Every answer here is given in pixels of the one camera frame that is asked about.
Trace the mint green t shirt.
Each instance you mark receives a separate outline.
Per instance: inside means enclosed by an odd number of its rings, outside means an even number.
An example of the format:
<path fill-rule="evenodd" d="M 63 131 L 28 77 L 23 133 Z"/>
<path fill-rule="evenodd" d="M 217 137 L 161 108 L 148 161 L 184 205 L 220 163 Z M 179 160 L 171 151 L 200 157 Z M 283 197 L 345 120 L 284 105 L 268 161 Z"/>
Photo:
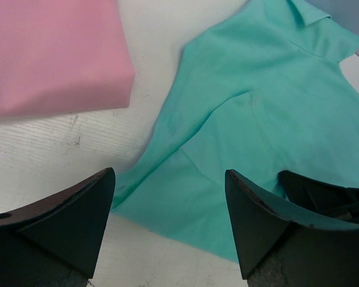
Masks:
<path fill-rule="evenodd" d="M 359 188 L 359 94 L 340 68 L 358 48 L 306 1 L 249 1 L 184 47 L 150 143 L 117 176 L 113 211 L 235 262 L 226 170 L 279 197 L 283 170 Z"/>

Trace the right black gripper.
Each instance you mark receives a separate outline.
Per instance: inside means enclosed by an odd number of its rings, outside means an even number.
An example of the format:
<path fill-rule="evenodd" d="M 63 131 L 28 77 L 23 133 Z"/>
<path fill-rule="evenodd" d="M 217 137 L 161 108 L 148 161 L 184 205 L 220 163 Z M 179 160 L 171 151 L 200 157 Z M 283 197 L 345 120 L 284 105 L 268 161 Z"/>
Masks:
<path fill-rule="evenodd" d="M 359 188 L 316 181 L 291 171 L 278 173 L 290 202 L 315 213 L 343 221 L 359 221 Z"/>

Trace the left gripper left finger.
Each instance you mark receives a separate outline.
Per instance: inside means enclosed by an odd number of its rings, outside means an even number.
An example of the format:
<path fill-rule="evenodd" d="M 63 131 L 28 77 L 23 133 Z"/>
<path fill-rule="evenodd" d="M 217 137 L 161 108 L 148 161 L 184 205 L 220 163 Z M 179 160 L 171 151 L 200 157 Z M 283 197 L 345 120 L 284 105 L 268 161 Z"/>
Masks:
<path fill-rule="evenodd" d="M 0 286 L 87 286 L 115 188 L 106 168 L 56 194 L 0 213 Z"/>

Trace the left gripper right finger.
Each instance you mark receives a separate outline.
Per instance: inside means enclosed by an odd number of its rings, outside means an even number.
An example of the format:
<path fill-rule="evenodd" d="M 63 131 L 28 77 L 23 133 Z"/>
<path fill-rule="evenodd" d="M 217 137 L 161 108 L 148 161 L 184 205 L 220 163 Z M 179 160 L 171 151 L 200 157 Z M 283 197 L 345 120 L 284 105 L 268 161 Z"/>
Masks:
<path fill-rule="evenodd" d="M 359 286 L 359 221 L 302 208 L 235 170 L 225 173 L 225 193 L 249 286 Z"/>

